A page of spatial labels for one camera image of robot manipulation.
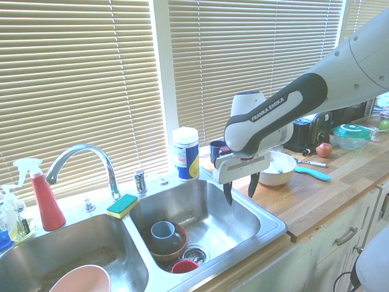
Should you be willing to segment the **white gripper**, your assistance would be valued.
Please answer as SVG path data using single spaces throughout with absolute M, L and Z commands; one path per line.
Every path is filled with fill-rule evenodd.
M 252 198 L 258 185 L 260 172 L 270 165 L 270 151 L 257 153 L 249 160 L 244 160 L 236 154 L 222 155 L 215 160 L 213 179 L 223 184 L 223 192 L 229 206 L 232 205 L 232 181 L 250 176 L 248 196 Z

